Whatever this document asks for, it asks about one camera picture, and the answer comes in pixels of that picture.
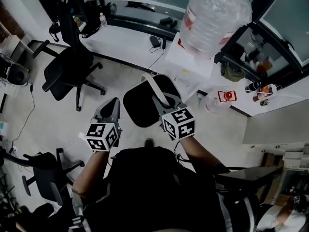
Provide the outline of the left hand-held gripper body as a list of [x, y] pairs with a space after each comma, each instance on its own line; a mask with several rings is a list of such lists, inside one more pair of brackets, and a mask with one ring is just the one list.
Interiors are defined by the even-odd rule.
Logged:
[[84, 141], [88, 147], [93, 151], [105, 152], [118, 147], [121, 135], [118, 120], [118, 117], [92, 117], [84, 135]]

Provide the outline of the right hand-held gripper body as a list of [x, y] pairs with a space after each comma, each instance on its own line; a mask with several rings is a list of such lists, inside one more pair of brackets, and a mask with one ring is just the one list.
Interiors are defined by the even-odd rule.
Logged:
[[196, 121], [188, 107], [163, 114], [160, 119], [163, 130], [172, 141], [180, 141], [195, 134]]

